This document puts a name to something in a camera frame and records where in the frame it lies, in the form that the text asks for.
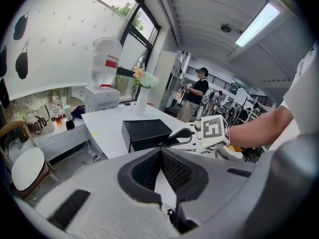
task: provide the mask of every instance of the chair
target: chair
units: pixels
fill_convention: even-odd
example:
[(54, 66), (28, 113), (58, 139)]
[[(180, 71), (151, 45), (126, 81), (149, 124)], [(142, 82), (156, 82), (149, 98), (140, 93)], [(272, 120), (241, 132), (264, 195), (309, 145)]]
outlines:
[(7, 157), (1, 146), (0, 152), (7, 168), (11, 170), (12, 181), (18, 190), (19, 196), (27, 198), (47, 176), (51, 176), (57, 182), (58, 179), (51, 172), (55, 169), (45, 161), (43, 152), (36, 146), (25, 120), (12, 121), (6, 124), (0, 129), (0, 138), (18, 126), (23, 126), (34, 147), (21, 154), (15, 163)]

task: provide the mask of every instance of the red label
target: red label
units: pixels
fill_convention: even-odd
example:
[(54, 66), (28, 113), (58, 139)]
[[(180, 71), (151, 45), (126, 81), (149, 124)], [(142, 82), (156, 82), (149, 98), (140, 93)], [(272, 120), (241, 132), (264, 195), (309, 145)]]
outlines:
[(112, 56), (108, 55), (108, 58), (105, 62), (105, 66), (117, 68), (118, 63), (119, 63), (119, 60), (116, 57), (112, 57)]

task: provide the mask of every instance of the tree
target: tree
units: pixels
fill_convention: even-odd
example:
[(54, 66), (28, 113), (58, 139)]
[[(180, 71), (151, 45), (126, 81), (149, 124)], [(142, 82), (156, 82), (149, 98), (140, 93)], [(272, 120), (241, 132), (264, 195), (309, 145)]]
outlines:
[[(114, 5), (112, 5), (111, 7), (114, 10), (118, 11), (124, 17), (127, 17), (129, 15), (129, 12), (131, 11), (131, 6), (132, 5), (129, 2), (127, 2), (123, 8), (115, 7)], [(142, 31), (144, 29), (143, 22), (139, 19), (141, 15), (142, 12), (138, 11), (132, 22), (132, 25), (139, 31)]]

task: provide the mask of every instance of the white vase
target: white vase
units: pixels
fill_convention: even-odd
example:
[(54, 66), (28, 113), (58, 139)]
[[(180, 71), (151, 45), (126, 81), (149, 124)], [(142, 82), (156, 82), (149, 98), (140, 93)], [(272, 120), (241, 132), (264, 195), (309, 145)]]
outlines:
[(146, 105), (148, 103), (150, 89), (141, 87), (141, 91), (136, 102), (136, 115), (145, 115)]

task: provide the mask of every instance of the human arm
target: human arm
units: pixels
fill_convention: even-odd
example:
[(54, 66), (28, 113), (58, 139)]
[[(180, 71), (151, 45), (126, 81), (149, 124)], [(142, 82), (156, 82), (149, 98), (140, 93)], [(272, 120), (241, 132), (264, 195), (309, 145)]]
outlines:
[(231, 126), (230, 144), (250, 148), (264, 146), (275, 141), (292, 120), (290, 110), (280, 106), (248, 123)]
[(203, 95), (203, 92), (202, 91), (200, 91), (200, 90), (195, 90), (195, 89), (193, 89), (193, 88), (191, 88), (191, 87), (186, 87), (186, 90), (188, 90), (189, 92), (191, 92), (191, 93), (193, 93), (194, 95), (196, 95), (196, 96), (202, 96)]

